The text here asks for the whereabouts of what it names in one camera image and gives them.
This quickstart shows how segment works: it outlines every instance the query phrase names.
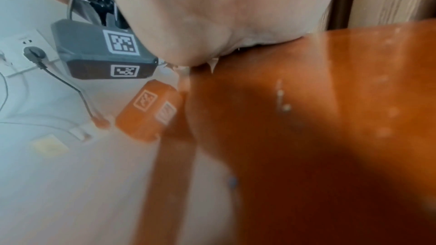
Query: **orange block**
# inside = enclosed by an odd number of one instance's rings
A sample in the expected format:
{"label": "orange block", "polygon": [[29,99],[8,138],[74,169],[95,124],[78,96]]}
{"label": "orange block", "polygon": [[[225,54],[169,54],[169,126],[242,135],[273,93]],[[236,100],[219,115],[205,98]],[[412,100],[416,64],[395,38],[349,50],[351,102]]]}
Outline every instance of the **orange block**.
{"label": "orange block", "polygon": [[133,139],[153,142],[182,104],[182,97],[174,87],[151,80],[118,115],[116,126]]}

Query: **white power socket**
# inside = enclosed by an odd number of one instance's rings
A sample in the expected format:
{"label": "white power socket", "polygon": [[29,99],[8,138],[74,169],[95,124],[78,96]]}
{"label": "white power socket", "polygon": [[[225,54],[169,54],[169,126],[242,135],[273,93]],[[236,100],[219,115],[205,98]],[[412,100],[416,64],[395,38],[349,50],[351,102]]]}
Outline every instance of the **white power socket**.
{"label": "white power socket", "polygon": [[46,61],[52,62],[59,59],[57,52],[44,37],[37,30],[31,30],[0,40],[0,51],[3,52],[5,59],[5,61],[0,60],[0,72],[3,75],[9,77],[36,67],[24,56],[24,48],[28,46],[43,49],[47,54]]}

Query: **glossy table surface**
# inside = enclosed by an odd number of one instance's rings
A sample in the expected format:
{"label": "glossy table surface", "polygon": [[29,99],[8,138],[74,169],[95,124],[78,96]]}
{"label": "glossy table surface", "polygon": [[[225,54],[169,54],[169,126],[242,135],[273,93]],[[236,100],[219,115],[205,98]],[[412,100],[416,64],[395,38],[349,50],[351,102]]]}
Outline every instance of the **glossy table surface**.
{"label": "glossy table surface", "polygon": [[134,244],[177,242],[199,148],[232,174],[234,238],[216,244],[436,244],[435,51],[423,21],[191,69]]}

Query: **cable connector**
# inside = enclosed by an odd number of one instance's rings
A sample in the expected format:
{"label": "cable connector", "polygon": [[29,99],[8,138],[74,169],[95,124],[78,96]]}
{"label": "cable connector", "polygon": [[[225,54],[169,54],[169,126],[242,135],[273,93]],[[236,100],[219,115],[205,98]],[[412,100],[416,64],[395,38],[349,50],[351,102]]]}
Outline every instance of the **cable connector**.
{"label": "cable connector", "polygon": [[36,64],[36,66],[38,66],[39,69],[42,70],[47,69],[47,66],[42,61],[47,57],[47,54],[44,52],[43,49],[35,46],[30,46],[24,48],[23,54],[28,60]]}

